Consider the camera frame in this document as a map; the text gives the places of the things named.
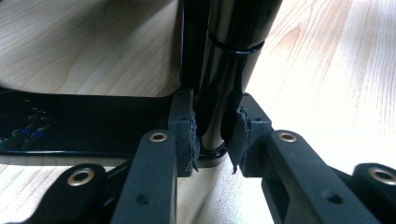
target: black metal pole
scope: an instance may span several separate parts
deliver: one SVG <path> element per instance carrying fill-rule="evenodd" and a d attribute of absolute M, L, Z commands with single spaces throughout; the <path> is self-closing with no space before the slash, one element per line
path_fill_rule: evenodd
<path fill-rule="evenodd" d="M 282 0 L 212 2 L 196 105 L 203 150 L 223 148 Z"/>

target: black plastic part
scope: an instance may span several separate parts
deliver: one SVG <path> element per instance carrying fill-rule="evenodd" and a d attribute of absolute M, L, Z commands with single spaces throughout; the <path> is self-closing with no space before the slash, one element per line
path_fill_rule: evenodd
<path fill-rule="evenodd" d="M 262 190 L 275 223 L 379 223 L 299 134 L 273 132 L 267 153 Z"/>
<path fill-rule="evenodd" d="M 230 49 L 247 50 L 265 41 L 282 0 L 214 0 L 209 31 Z"/>
<path fill-rule="evenodd" d="M 205 71 L 196 106 L 199 136 L 209 135 L 220 139 L 220 130 L 222 139 L 231 136 L 235 110 L 259 55 L 260 49 L 244 52 L 222 49 L 208 38 Z M 204 142 L 203 147 L 210 150 Z"/>
<path fill-rule="evenodd" d="M 0 88 L 0 154 L 132 158 L 141 136 L 167 118 L 172 98 Z"/>
<path fill-rule="evenodd" d="M 248 93 L 244 93 L 237 117 L 233 137 L 227 141 L 234 169 L 239 165 L 244 177 L 262 177 L 261 158 L 272 132 L 272 121 Z"/>
<path fill-rule="evenodd" d="M 176 139 L 165 130 L 147 133 L 142 137 L 111 223 L 176 223 L 176 203 Z"/>
<path fill-rule="evenodd" d="M 197 170 L 201 146 L 196 135 L 197 127 L 192 103 L 192 89 L 176 92 L 168 120 L 169 131 L 177 140 L 178 177 L 191 176 L 192 170 Z"/>
<path fill-rule="evenodd" d="M 352 189 L 381 223 L 396 222 L 396 171 L 377 163 L 355 167 Z"/>
<path fill-rule="evenodd" d="M 85 172 L 89 170 L 92 179 L 82 185 L 72 186 L 69 179 L 74 182 L 88 177 Z M 96 214 L 100 214 L 102 205 L 95 200 L 106 183 L 106 171 L 97 164 L 81 164 L 63 172 L 47 190 L 41 199 L 35 213 L 25 222 L 30 223 L 96 223 Z"/>

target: small hole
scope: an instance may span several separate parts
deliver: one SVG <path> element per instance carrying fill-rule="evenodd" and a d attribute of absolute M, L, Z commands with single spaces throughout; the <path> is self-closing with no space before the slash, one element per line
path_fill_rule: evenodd
<path fill-rule="evenodd" d="M 168 138 L 168 135 L 165 133 L 154 133 L 149 137 L 149 140 L 151 140 L 151 142 L 163 142 L 166 138 Z"/>
<path fill-rule="evenodd" d="M 155 134 L 154 136 L 152 136 L 152 138 L 154 138 L 155 140 L 161 140 L 161 139 L 163 139 L 163 135 L 162 134 Z"/>
<path fill-rule="evenodd" d="M 375 174 L 378 175 L 379 177 L 387 179 L 387 180 L 391 180 L 392 179 L 392 177 L 390 175 L 382 173 L 382 172 L 378 172 L 377 171 L 377 172 L 375 172 Z"/>
<path fill-rule="evenodd" d="M 136 202 L 140 203 L 142 205 L 146 205 L 151 203 L 151 195 L 150 194 L 143 194 L 140 193 L 139 195 L 137 195 L 136 197 Z"/>
<path fill-rule="evenodd" d="M 81 180 L 83 180 L 83 179 L 85 179 L 87 177 L 88 177 L 88 173 L 79 173 L 79 174 L 74 176 L 74 179 L 76 181 L 81 181 Z"/>
<path fill-rule="evenodd" d="M 72 187 L 78 187 L 90 182 L 94 177 L 95 172 L 91 168 L 83 168 L 76 170 L 67 178 L 67 184 Z"/>
<path fill-rule="evenodd" d="M 334 192 L 331 192 L 331 191 L 324 192 L 323 196 L 330 203 L 340 204 L 340 203 L 343 202 L 343 198 L 340 195 L 338 195 L 338 194 L 336 194 Z"/>
<path fill-rule="evenodd" d="M 396 175 L 394 175 L 393 173 L 377 167 L 370 168 L 368 172 L 369 175 L 375 180 L 386 185 L 396 186 Z"/>
<path fill-rule="evenodd" d="M 297 141 L 297 137 L 291 133 L 280 133 L 279 134 L 280 140 L 284 142 L 295 142 Z"/>

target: wooden floor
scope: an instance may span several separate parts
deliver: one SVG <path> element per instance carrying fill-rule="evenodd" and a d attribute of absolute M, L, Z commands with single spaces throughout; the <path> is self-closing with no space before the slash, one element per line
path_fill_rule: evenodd
<path fill-rule="evenodd" d="M 169 94 L 178 81 L 177 12 L 172 0 L 3 0 L 0 84 Z M 395 39 L 395 1 L 284 0 L 247 91 L 275 129 L 301 134 L 330 166 L 396 168 Z M 0 157 L 0 223 L 29 217 L 67 166 L 87 161 Z M 231 173 L 226 160 L 180 178 L 178 223 L 271 223 L 260 180 Z"/>

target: grommet hole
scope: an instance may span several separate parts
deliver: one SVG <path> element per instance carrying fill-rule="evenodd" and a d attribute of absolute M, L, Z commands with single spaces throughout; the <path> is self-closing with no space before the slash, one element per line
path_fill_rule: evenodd
<path fill-rule="evenodd" d="M 386 185 L 396 186 L 396 175 L 391 172 L 377 167 L 370 168 L 368 172 L 373 179 Z"/>
<path fill-rule="evenodd" d="M 295 142 L 297 140 L 297 137 L 291 133 L 280 133 L 279 138 L 284 142 Z"/>
<path fill-rule="evenodd" d="M 95 172 L 91 168 L 76 170 L 67 179 L 67 184 L 72 187 L 78 187 L 87 184 L 94 177 Z"/>
<path fill-rule="evenodd" d="M 166 133 L 154 133 L 149 137 L 149 140 L 151 140 L 151 142 L 163 142 L 166 138 L 168 138 Z"/>

